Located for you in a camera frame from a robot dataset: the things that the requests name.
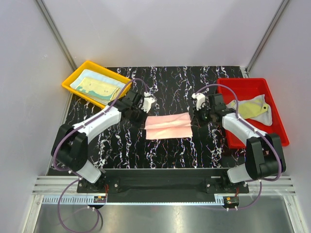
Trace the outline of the grey towel in bin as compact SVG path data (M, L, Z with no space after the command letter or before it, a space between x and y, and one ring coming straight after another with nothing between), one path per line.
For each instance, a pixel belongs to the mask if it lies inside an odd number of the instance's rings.
M238 115L243 119L255 120L266 126L271 126L273 123L272 109L265 101L264 94L250 100L232 100L226 106L234 110L238 109Z

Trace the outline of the pink towel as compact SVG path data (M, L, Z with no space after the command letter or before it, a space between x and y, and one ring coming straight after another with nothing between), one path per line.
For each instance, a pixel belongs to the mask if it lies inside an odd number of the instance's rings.
M147 140L190 138L192 137L191 118L188 112L167 116L148 116L145 130Z

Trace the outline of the yellow plastic tray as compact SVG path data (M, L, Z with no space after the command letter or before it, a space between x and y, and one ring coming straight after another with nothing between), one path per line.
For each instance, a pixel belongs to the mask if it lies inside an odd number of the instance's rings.
M68 78L66 78L63 82L62 82L62 86L67 89L69 92L83 98L86 101L89 101L90 103L100 107L101 109L103 109L105 107L104 104L99 103L98 101L92 99L91 97L86 96L83 93L78 92L77 90L74 90L73 88L70 87L70 85L82 74L82 72L85 69L89 69L91 71L94 71L96 73L105 75L109 78L112 78L114 80L120 81L121 83L128 83L130 81L129 78L126 78L112 70L109 70L105 67L102 67L92 61L85 61L84 63L82 63L82 65L80 65L71 75L69 75Z

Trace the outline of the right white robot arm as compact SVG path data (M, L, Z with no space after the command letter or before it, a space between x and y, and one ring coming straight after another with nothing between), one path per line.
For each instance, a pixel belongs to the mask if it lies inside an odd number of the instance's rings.
M240 182L276 181L286 169L280 137L266 133L244 120L236 109L228 108L222 94L209 95L208 103L202 93L192 94L196 107L194 115L199 126L214 122L229 131L246 146L245 163L227 171L221 188L232 192Z

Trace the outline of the red plastic bin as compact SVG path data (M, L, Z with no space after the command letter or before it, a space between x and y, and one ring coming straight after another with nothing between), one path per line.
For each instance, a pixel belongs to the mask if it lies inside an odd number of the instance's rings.
M256 96L264 94L265 102L270 105L272 110L272 125L265 126L264 124L251 119L247 119L246 121L267 133L277 133L281 139L283 147L289 145L289 140L279 116L273 96L270 92L267 81L264 78L219 78L217 83L231 88L237 95L238 100L241 101L250 100ZM233 94L226 88L218 86L218 93L223 95L223 99L226 104L229 104L232 100L234 100ZM225 130L225 133L229 148L245 148L245 145L236 136L234 136L234 134L228 130Z

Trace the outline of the right aluminium frame post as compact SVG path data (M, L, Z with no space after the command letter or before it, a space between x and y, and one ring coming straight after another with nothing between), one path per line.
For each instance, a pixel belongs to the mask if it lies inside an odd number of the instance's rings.
M247 64L247 66L243 69L245 71L245 76L247 78L249 78L250 76L250 71L252 70L253 66L255 65L257 59L259 58L261 52L263 51L263 49L265 48L265 45L267 44L269 38L271 37L274 29L276 28L276 26L278 25L278 23L280 22L282 15L284 14L284 12L286 11L288 5L291 3L291 0L282 0L279 7L277 8L274 16L272 17L265 33L263 34L262 39L260 40L254 54L252 55L249 63Z

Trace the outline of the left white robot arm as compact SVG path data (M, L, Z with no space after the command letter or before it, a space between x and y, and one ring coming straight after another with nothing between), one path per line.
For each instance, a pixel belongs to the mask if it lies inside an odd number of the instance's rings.
M124 97L113 100L94 116L75 125L63 124L59 128L51 156L70 171L88 182L94 192L105 186L104 172L96 168L88 159L88 145L104 130L128 120L132 125L144 127L148 113L156 102L150 93L143 95L128 91Z

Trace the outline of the pale yellow towel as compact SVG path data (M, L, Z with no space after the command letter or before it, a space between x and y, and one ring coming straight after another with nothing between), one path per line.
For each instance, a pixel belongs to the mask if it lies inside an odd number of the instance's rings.
M118 86L105 83L90 77L85 77L76 90L100 100L113 100L121 91Z

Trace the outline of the left aluminium frame post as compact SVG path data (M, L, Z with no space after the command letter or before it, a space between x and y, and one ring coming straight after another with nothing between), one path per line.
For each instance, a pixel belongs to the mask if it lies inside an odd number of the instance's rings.
M68 62L70 68L75 71L78 66L76 65L74 58L72 57L61 33L59 32L57 25L50 14L45 2L43 0L34 0L35 4L37 5L40 13L42 14L44 20L46 21L51 33L53 34L60 50L62 51L66 61Z

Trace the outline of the aluminium frame post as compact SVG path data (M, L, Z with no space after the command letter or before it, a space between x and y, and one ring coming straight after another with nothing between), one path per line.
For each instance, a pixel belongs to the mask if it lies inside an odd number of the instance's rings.
M271 37L274 29L276 28L276 26L278 25L278 23L280 22L282 15L284 14L284 12L286 11L288 5L291 3L291 0L282 0L279 7L277 8L274 16L272 17L265 33L263 34L262 39L260 40L254 54L252 55L249 63L247 64L247 66L243 69L245 71L245 76L247 78L249 78L250 76L250 71L252 70L253 66L255 65L257 59L259 58L261 52L263 51L263 49L265 48L265 45L267 44L269 38Z
M62 51L66 61L68 62L70 68L75 71L78 66L76 65L74 58L72 57L61 33L59 32L57 25L50 14L45 2L43 0L34 0L35 4L37 5L40 13L42 14L44 20L46 21L51 33L53 34L60 50Z

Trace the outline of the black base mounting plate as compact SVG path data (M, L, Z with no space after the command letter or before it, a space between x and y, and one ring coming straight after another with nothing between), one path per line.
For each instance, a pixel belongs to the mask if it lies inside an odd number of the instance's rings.
M107 202L129 204L206 204L216 194L248 194L232 184L225 168L107 169L96 184L79 181L78 193L107 194Z

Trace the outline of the light blue towel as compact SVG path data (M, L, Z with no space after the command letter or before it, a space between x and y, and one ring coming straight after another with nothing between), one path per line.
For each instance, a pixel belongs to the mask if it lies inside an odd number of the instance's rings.
M91 71L89 69L85 69L82 74L70 85L71 88L73 88L74 90L76 90L76 87L78 86L78 84L82 81L83 78L85 77L90 77L90 78L93 78L93 79L96 79L96 80L99 80L99 81L102 81L102 82L105 82L105 83L109 83L109 84L112 84L112 85L115 85L115 86L118 86L121 90L124 88L125 84L124 83L121 83L120 81L117 81L117 80L114 80L112 78L109 78L105 75L102 75L102 74L99 74L99 73L96 73L94 71ZM108 101L105 101L105 100L100 100L100 99L97 99L95 97L92 97L90 95L87 95L85 94L86 96L88 97L91 97L92 99L98 101L99 103L102 103L104 105L108 104L110 101L112 100L108 100Z

